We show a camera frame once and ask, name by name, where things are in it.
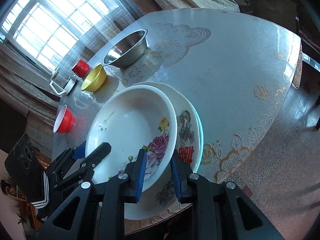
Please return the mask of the white rose deep plate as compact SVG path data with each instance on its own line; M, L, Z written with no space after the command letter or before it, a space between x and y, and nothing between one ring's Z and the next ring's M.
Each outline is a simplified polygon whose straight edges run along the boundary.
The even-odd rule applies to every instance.
M111 152L94 168L93 183L123 172L142 148L147 154L143 191L148 190L167 168L176 140L176 113L164 92L150 85L119 92L97 113L87 135L86 155L103 142L111 145Z

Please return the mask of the teal round plate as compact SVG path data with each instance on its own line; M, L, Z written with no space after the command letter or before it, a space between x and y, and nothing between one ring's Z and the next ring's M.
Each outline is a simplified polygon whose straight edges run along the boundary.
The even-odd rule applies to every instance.
M202 126L202 122L200 119L200 116L196 110L196 108L193 106L193 104L191 102L189 102L191 104L191 107L193 108L193 111L196 115L197 118L197 123L198 123L198 127L199 127L199 139L200 139L200 149L199 149L199 154L198 154L198 158L197 158L197 163L196 163L196 167L194 172L197 172L201 163L201 159L202 159L202 154L203 154L203 147L204 147L204 142L203 142L203 126Z

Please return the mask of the large white dragon plate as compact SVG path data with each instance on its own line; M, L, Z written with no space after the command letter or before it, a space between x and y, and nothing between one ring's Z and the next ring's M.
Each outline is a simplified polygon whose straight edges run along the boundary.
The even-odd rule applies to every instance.
M194 171L200 149L199 127L189 100L176 89L164 83L142 82L160 89L170 99L177 119L177 141L175 149L181 162L190 165ZM125 218L141 220L165 211L176 202L171 170L167 167L162 176L148 190L142 193L137 204L125 204Z

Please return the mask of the glass electric kettle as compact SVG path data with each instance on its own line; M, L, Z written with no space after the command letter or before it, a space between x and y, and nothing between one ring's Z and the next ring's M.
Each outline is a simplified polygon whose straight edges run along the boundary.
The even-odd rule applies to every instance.
M53 71L52 76L49 79L49 87L53 91L53 93L60 97L63 98L64 96L67 96L74 86L77 83L77 77L75 75L70 76L68 81L60 81L58 79L58 74L59 74L59 68Z

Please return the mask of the stainless steel bowl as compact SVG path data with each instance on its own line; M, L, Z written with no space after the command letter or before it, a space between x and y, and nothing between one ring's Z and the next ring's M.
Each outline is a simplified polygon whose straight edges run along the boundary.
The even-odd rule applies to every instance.
M139 29L125 36L107 52L102 65L120 69L131 66L147 51L147 33L147 29Z

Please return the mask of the red mug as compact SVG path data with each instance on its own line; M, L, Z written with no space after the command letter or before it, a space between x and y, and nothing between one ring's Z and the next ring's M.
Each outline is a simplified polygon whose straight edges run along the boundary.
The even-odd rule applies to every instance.
M83 78L87 75L90 66L87 62L79 60L73 67L72 72L80 78Z

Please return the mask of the red plastic bowl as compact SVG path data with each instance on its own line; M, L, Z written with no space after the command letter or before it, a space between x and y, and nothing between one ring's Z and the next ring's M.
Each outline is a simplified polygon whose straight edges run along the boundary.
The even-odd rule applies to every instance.
M75 118L71 110L67 107L67 105L64 105L56 117L53 127L53 133L63 134L70 132L73 127L74 121Z

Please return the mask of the yellow plastic bowl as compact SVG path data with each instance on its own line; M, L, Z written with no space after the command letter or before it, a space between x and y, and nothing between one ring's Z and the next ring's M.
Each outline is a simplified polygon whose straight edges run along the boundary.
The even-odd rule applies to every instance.
M81 90L95 92L103 85L106 78L107 74L103 68L103 65L99 64L87 75L81 85Z

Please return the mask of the sheer white curtain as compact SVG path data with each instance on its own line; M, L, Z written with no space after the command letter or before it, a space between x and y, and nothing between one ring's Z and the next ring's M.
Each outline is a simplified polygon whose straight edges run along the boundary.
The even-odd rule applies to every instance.
M141 16L131 0L7 0L1 42L34 70L65 78Z

